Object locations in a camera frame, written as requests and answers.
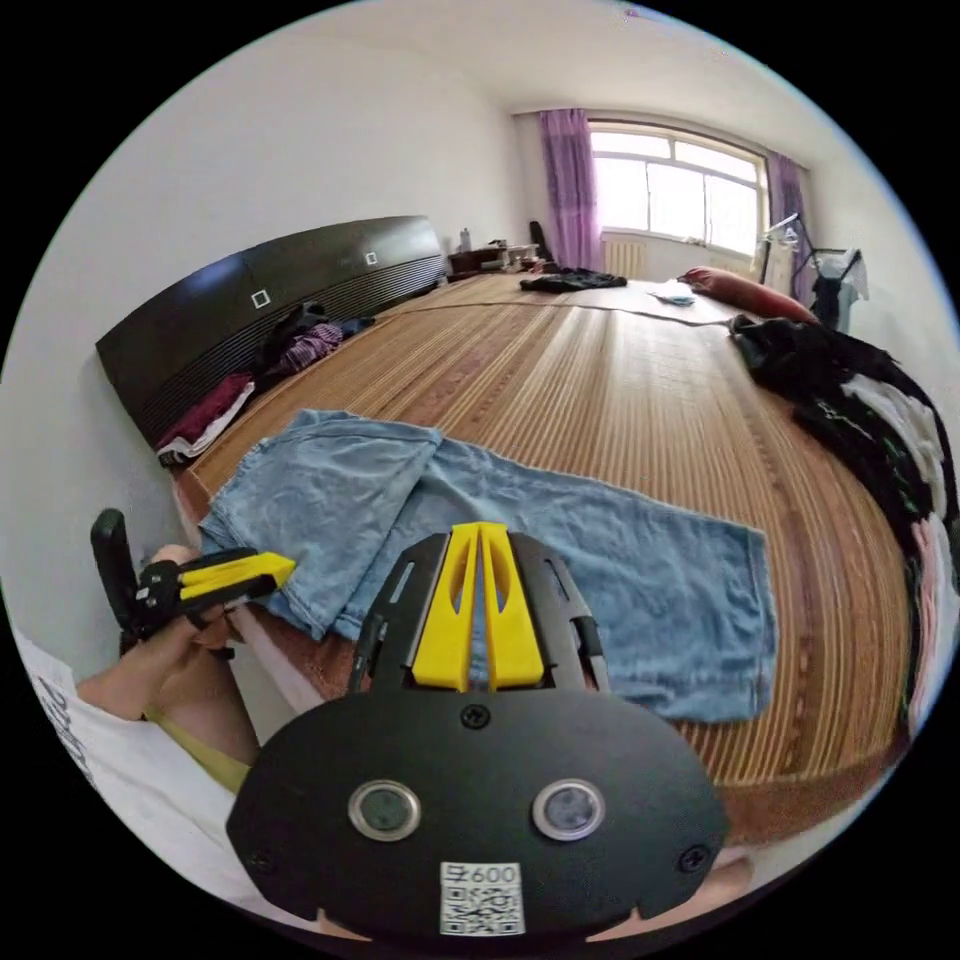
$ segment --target red pillow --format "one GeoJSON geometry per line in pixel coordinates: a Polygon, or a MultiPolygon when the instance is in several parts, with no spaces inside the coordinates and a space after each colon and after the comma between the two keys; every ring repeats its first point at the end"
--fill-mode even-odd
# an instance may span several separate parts
{"type": "Polygon", "coordinates": [[[778,293],[746,277],[715,267],[694,267],[682,277],[681,283],[690,285],[694,293],[719,300],[738,310],[755,313],[758,317],[786,317],[804,323],[819,323],[817,318],[799,301],[778,293]]]}

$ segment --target window frame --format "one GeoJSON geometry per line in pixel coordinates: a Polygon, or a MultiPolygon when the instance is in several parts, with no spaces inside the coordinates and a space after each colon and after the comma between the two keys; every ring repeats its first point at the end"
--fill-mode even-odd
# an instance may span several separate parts
{"type": "MultiPolygon", "coordinates": [[[[624,120],[590,120],[589,125],[591,134],[625,133],[633,136],[657,137],[659,139],[666,140],[670,147],[670,156],[667,158],[648,156],[646,154],[638,153],[620,153],[609,150],[593,150],[593,144],[591,143],[591,154],[595,160],[632,160],[634,162],[645,163],[647,165],[651,163],[661,164],[663,166],[677,167],[682,170],[690,170],[694,173],[699,173],[704,176],[718,177],[721,180],[728,180],[731,183],[750,187],[754,189],[757,194],[757,236],[759,237],[760,234],[769,227],[768,221],[770,207],[767,190],[767,161],[766,157],[764,157],[761,153],[758,153],[754,150],[749,150],[745,147],[737,146],[736,144],[728,143],[727,141],[720,140],[717,137],[709,137],[704,134],[693,133],[691,131],[678,129],[676,127],[668,127],[666,125],[660,126],[659,124],[635,123],[624,120]],[[726,154],[727,156],[733,157],[737,160],[746,160],[756,169],[756,180],[745,180],[742,177],[724,173],[720,170],[713,170],[709,167],[702,167],[696,163],[689,163],[685,160],[676,160],[676,144],[678,142],[690,144],[691,146],[704,147],[707,150],[715,150],[717,153],[726,154]]],[[[645,179],[647,181],[647,210],[649,211],[651,206],[649,176],[645,179]]],[[[604,231],[604,233],[627,236],[636,235],[641,237],[651,237],[657,240],[672,240],[674,243],[689,243],[691,245],[704,247],[708,250],[715,250],[718,253],[722,253],[726,256],[742,257],[744,260],[752,259],[753,252],[746,253],[742,250],[734,250],[731,247],[722,247],[717,244],[707,242],[706,203],[704,203],[703,217],[703,240],[687,240],[686,238],[676,236],[675,234],[660,233],[649,229],[641,230],[635,227],[606,227],[601,224],[601,229],[604,231]]]]}

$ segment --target qr code label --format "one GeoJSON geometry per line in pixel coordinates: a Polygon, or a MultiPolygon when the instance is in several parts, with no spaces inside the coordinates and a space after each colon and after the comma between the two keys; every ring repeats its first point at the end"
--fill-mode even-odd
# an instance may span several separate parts
{"type": "Polygon", "coordinates": [[[510,937],[525,932],[518,863],[441,863],[440,932],[510,937]]]}

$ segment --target blue jeans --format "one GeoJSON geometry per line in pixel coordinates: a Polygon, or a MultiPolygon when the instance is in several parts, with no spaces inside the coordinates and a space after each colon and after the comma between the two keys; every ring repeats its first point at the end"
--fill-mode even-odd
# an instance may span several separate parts
{"type": "MultiPolygon", "coordinates": [[[[356,640],[406,547],[482,520],[564,558],[597,621],[615,694],[704,722],[768,705],[777,626],[763,534],[437,430],[301,411],[247,454],[201,529],[205,552],[245,546],[296,560],[266,607],[318,641],[331,629],[356,640]]],[[[484,648],[477,624],[478,683],[484,648]]]]}

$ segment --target headboard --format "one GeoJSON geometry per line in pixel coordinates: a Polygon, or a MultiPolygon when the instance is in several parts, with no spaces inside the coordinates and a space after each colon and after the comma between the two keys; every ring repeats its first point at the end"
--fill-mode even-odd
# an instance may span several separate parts
{"type": "Polygon", "coordinates": [[[426,217],[382,217],[291,234],[224,257],[148,300],[97,341],[124,409],[151,447],[307,300],[332,320],[427,293],[445,264],[426,217]]]}

